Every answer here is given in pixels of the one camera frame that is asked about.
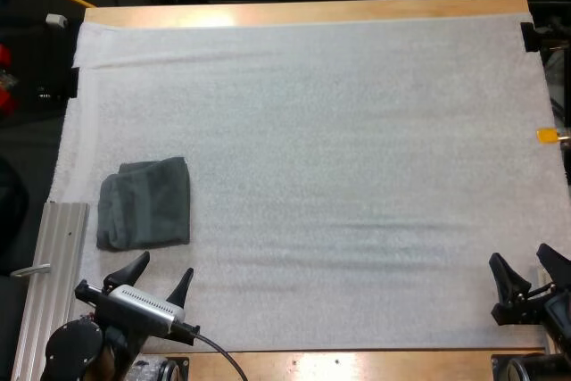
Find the folded towel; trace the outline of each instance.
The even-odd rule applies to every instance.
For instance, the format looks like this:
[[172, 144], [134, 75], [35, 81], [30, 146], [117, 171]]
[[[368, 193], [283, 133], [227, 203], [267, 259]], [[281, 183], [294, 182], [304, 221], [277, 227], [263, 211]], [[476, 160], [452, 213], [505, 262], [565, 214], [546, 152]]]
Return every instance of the folded towel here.
[[188, 244], [190, 180], [184, 158], [121, 164], [101, 184], [97, 247]]

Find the metal plate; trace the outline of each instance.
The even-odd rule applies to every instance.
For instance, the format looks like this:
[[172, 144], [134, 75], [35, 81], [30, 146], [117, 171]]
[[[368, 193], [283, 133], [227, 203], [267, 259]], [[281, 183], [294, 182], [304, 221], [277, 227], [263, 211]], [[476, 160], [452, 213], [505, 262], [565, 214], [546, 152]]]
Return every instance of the metal plate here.
[[30, 278], [12, 381], [39, 380], [47, 340], [71, 315], [87, 212], [85, 203], [44, 204], [34, 266], [51, 270]]

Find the red object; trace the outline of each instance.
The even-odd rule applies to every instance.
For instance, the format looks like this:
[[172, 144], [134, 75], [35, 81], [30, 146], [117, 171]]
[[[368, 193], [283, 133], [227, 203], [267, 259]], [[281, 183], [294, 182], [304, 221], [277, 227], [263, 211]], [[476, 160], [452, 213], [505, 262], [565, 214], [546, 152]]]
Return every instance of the red object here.
[[9, 67], [12, 64], [12, 55], [6, 45], [0, 44], [0, 66]]
[[0, 112], [3, 116], [11, 115], [17, 107], [18, 103], [10, 96], [10, 93], [0, 89]]

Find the white foam sheet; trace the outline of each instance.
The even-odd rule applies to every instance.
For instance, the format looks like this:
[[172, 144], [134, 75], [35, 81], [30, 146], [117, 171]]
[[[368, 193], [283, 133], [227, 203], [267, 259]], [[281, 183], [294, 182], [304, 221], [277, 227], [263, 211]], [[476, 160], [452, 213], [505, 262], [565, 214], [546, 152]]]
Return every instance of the white foam sheet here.
[[533, 277], [539, 243], [571, 253], [559, 149], [534, 135], [553, 119], [529, 19], [85, 23], [51, 193], [92, 204], [81, 277], [140, 254], [95, 248], [101, 182], [184, 155], [191, 244], [151, 250], [137, 285], [167, 296], [193, 267], [186, 319], [229, 350], [540, 344], [495, 326], [488, 268], [501, 252]]

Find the wooden board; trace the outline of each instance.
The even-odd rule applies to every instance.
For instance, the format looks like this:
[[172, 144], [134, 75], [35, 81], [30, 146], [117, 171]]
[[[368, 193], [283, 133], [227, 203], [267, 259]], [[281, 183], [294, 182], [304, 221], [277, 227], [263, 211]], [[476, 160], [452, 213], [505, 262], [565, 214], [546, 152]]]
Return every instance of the wooden board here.
[[[238, 352], [232, 353], [250, 381], [492, 380], [492, 354], [541, 350]], [[191, 381], [236, 381], [219, 354], [177, 354], [190, 359]]]
[[[526, 0], [367, 0], [291, 4], [213, 4], [96, 8], [86, 21], [110, 26], [196, 28], [306, 22], [365, 21], [527, 13]], [[492, 354], [529, 350], [239, 352], [250, 381], [491, 380]], [[192, 381], [235, 381], [219, 354], [179, 354], [191, 360]]]
[[526, 0], [363, 0], [92, 8], [86, 21], [129, 28], [261, 26], [529, 12]]

